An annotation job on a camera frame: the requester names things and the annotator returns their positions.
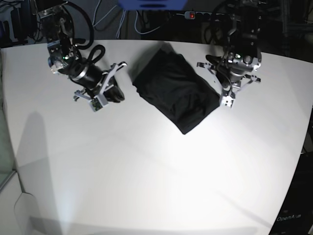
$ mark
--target black cloth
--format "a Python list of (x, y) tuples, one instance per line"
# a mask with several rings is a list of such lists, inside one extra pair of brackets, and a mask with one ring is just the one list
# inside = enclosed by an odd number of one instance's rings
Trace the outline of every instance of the black cloth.
[(159, 50), (133, 85), (147, 102), (183, 134), (219, 107), (219, 95), (198, 76), (182, 55)]

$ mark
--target red switch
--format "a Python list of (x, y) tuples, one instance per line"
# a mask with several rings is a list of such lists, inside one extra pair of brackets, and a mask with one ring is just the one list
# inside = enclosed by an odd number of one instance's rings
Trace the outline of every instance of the red switch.
[(193, 12), (190, 12), (190, 19), (194, 19), (196, 17), (196, 15), (195, 15), (195, 13), (193, 13)]

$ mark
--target white table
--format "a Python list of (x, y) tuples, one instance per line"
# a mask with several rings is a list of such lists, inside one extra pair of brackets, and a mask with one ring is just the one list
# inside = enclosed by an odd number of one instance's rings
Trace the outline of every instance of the white table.
[[(46, 45), (3, 52), (8, 125), (25, 190), (47, 234), (267, 235), (293, 177), (313, 104), (313, 65), (263, 53), (261, 84), (187, 135), (140, 98), (128, 75), (158, 42), (98, 41), (98, 65), (126, 61), (126, 96), (93, 113), (51, 73)], [(171, 43), (195, 71), (216, 48)]]

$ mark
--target folded black shirt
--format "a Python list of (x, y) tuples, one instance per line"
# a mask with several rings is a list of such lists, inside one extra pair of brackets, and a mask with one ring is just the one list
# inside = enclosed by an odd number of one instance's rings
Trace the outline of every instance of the folded black shirt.
[(133, 85), (147, 102), (169, 118), (183, 134), (219, 107), (219, 95), (174, 52), (159, 50)]

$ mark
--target white cable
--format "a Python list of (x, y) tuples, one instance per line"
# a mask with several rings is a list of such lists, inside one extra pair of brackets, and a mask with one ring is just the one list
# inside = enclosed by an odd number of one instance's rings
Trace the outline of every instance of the white cable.
[(116, 39), (119, 38), (119, 35), (121, 33), (121, 29), (122, 29), (122, 25), (123, 25), (123, 22), (125, 20), (125, 16), (126, 16), (126, 10), (123, 10), (123, 14), (122, 14), (122, 18), (121, 18), (121, 21), (119, 22), (119, 27), (118, 27), (118, 30), (116, 32)]
[(115, 8), (117, 7), (117, 5), (115, 5), (114, 7), (112, 7), (112, 9), (104, 16), (101, 18), (101, 20), (99, 20), (96, 24), (93, 25), (93, 27), (96, 27), (104, 18), (106, 18), (110, 13), (111, 11), (113, 11)]
[(98, 11), (98, 8), (99, 8), (101, 2), (102, 2), (102, 0), (99, 0), (98, 4), (96, 6), (96, 9), (94, 11), (92, 25), (94, 25), (94, 22), (96, 21), (96, 14), (97, 14), (97, 11)]
[(151, 31), (149, 31), (149, 32), (140, 33), (140, 32), (138, 31), (138, 29), (137, 29), (137, 26), (136, 26), (136, 25), (137, 25), (137, 20), (138, 20), (138, 12), (136, 12), (136, 20), (135, 20), (135, 25), (134, 25), (134, 27), (135, 27), (136, 32), (139, 33), (139, 34), (141, 34), (141, 35), (148, 34), (148, 33), (152, 33), (152, 32), (154, 32), (154, 31), (156, 31), (157, 29), (161, 28), (161, 26), (159, 26), (159, 27), (157, 27), (157, 28), (155, 28), (155, 29), (153, 29), (153, 30), (151, 30)]

